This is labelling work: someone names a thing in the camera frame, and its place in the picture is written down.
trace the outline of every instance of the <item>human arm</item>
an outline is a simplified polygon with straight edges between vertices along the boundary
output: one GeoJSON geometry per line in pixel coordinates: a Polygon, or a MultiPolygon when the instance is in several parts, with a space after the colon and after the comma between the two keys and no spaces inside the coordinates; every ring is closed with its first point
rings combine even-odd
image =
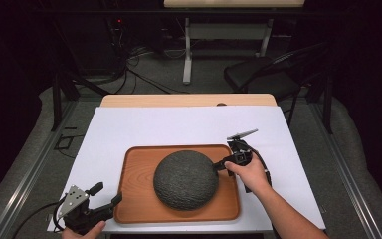
{"type": "Polygon", "coordinates": [[[99,222],[95,225],[94,228],[92,228],[86,235],[82,236],[77,233],[75,233],[70,228],[65,228],[65,230],[62,232],[62,238],[63,239],[75,239],[75,238],[81,238],[81,239],[95,239],[103,230],[106,223],[104,221],[99,222]]]}
{"type": "Polygon", "coordinates": [[[269,186],[265,169],[256,155],[253,154],[253,160],[246,166],[227,161],[225,167],[238,174],[253,191],[282,238],[328,238],[269,186]]]}

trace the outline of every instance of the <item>human hand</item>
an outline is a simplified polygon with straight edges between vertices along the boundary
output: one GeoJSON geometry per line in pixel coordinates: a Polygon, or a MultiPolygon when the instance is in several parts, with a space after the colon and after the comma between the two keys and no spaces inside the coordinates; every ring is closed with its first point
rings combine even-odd
{"type": "Polygon", "coordinates": [[[82,236],[77,233],[75,233],[70,228],[65,228],[65,230],[62,232],[62,238],[63,239],[74,239],[74,238],[82,238],[82,239],[95,239],[103,230],[106,223],[104,221],[99,222],[95,225],[94,228],[92,228],[86,235],[82,236]]]}
{"type": "Polygon", "coordinates": [[[265,169],[260,159],[254,153],[253,159],[246,166],[240,166],[231,161],[226,161],[225,167],[239,175],[244,184],[252,191],[263,186],[269,186],[265,169]]]}

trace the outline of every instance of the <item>textured round cushion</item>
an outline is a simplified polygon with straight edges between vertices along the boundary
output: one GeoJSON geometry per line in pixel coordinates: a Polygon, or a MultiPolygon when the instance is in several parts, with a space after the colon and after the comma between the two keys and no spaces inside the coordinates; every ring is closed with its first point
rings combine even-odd
{"type": "Polygon", "coordinates": [[[176,151],[159,163],[153,186],[157,197],[168,207],[191,211],[204,206],[219,185],[213,162],[203,153],[176,151]]]}

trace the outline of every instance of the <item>forearm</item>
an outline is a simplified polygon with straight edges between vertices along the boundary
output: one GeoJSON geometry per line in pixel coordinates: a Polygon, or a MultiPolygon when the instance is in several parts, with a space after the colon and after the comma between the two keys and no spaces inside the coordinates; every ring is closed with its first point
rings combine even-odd
{"type": "Polygon", "coordinates": [[[255,188],[253,192],[282,238],[328,238],[268,185],[255,188]]]}

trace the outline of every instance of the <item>black chair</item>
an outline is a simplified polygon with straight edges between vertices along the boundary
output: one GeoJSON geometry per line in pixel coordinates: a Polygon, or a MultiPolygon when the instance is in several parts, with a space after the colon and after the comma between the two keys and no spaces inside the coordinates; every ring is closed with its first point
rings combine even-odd
{"type": "Polygon", "coordinates": [[[226,82],[234,93],[272,94],[276,101],[293,97],[287,124],[290,125],[301,88],[323,74],[320,58],[327,52],[327,43],[295,50],[271,59],[260,57],[238,63],[224,70],[226,82]]]}

